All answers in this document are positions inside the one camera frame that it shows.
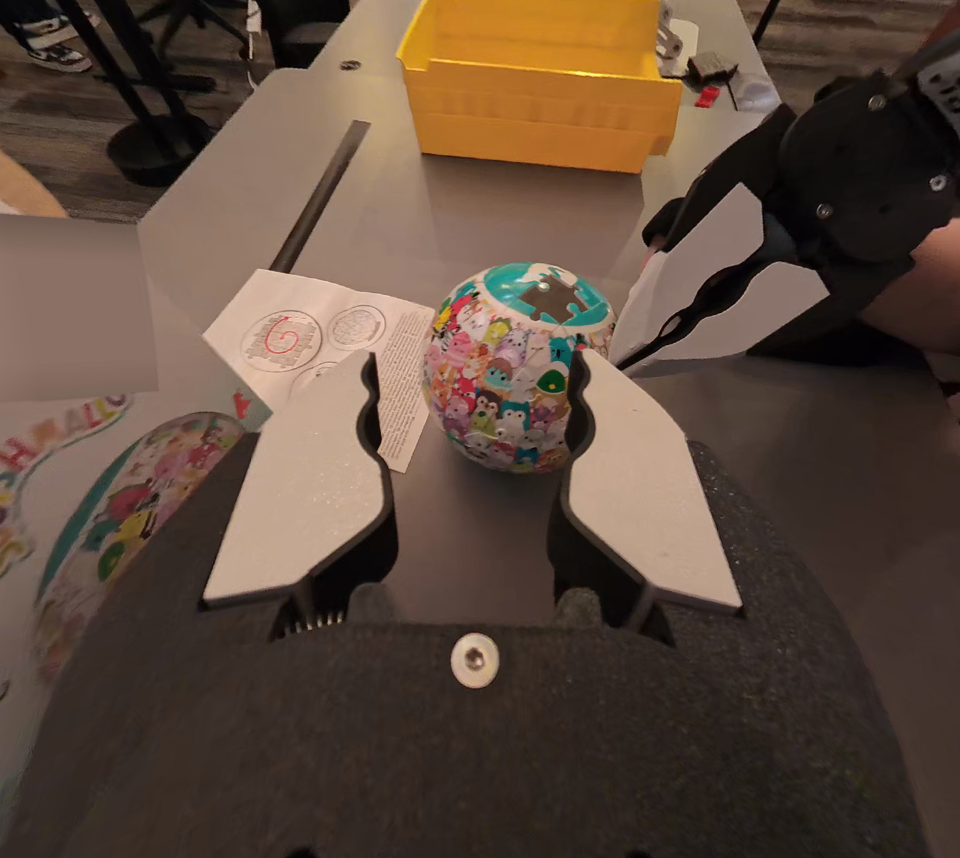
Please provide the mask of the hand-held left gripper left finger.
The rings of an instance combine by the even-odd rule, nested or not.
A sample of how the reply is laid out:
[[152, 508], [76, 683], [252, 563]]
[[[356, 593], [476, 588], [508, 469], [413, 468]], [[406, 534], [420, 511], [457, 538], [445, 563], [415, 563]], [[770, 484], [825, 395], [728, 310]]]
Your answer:
[[346, 614], [399, 555], [391, 471], [378, 450], [378, 364], [353, 352], [259, 433], [203, 589], [205, 606], [276, 601]]

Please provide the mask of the black floor stand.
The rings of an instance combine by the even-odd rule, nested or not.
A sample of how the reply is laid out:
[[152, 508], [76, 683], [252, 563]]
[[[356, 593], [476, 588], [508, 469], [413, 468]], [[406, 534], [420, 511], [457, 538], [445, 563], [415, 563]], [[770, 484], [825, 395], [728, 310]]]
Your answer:
[[146, 188], [168, 188], [208, 146], [213, 133], [192, 115], [173, 87], [161, 60], [148, 45], [127, 0], [93, 0], [102, 22], [114, 35], [142, 86], [153, 90], [166, 107], [152, 112], [138, 85], [127, 76], [101, 39], [78, 0], [55, 0], [65, 11], [96, 66], [133, 116], [108, 141], [106, 154], [129, 181]]

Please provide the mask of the white instruction sheet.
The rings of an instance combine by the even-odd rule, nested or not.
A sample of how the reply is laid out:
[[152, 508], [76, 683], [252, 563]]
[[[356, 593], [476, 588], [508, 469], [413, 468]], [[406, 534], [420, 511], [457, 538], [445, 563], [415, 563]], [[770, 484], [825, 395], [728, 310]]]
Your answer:
[[428, 417], [422, 372], [434, 318], [402, 299], [258, 269], [203, 338], [270, 412], [349, 355], [374, 354], [379, 455], [405, 473]]

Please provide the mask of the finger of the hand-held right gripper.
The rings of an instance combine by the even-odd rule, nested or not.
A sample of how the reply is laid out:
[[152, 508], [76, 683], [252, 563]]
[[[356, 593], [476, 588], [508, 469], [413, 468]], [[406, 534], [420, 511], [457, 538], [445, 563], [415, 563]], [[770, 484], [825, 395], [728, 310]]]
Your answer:
[[[657, 221], [670, 217], [666, 244], [648, 258], [629, 296], [651, 260], [671, 260], [678, 273], [690, 275], [692, 290], [719, 284], [722, 274], [739, 266], [798, 265], [792, 240], [763, 207], [778, 176], [780, 145], [795, 119], [786, 106], [778, 107], [704, 168], [685, 197], [661, 209], [647, 229], [657, 234]], [[616, 331], [608, 350], [612, 363]]]
[[651, 260], [616, 325], [616, 366], [636, 378], [735, 360], [829, 295], [814, 270], [797, 264], [739, 266], [692, 290], [671, 260]]

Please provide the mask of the yellow plastic bin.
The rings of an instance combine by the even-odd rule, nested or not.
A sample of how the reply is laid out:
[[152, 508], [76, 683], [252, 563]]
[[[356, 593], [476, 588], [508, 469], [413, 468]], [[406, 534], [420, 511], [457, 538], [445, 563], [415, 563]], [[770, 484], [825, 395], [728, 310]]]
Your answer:
[[668, 152], [661, 0], [421, 0], [396, 53], [420, 151], [639, 174]]

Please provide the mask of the colourful puzzle ball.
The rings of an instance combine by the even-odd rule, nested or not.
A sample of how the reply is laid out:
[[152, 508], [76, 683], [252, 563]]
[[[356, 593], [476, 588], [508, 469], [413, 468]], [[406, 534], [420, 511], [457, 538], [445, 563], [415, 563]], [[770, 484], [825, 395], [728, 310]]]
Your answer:
[[498, 264], [443, 301], [425, 337], [421, 386], [465, 456], [545, 474], [569, 459], [570, 373], [585, 348], [606, 357], [617, 323], [606, 297], [555, 264]]

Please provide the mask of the puzzle ball cardboard box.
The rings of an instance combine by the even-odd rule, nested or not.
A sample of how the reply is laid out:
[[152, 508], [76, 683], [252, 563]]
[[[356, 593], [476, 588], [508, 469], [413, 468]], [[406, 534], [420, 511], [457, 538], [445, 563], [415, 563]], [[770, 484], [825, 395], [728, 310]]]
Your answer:
[[2, 406], [2, 834], [56, 678], [114, 584], [270, 408], [243, 384]]

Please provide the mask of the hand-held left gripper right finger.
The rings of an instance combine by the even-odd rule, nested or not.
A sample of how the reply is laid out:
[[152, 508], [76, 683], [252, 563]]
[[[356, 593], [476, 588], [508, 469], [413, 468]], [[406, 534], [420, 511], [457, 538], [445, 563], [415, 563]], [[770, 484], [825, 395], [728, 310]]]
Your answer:
[[594, 350], [575, 352], [569, 375], [558, 581], [592, 591], [614, 628], [641, 631], [664, 603], [737, 614], [738, 585], [679, 425]]

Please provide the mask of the person's right forearm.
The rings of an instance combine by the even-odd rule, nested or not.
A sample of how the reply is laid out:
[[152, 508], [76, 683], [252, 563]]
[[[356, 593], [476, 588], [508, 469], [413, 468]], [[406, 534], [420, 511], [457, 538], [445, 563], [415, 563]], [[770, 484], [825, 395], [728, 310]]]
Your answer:
[[959, 354], [959, 219], [933, 231], [911, 254], [913, 267], [859, 318], [922, 352]]

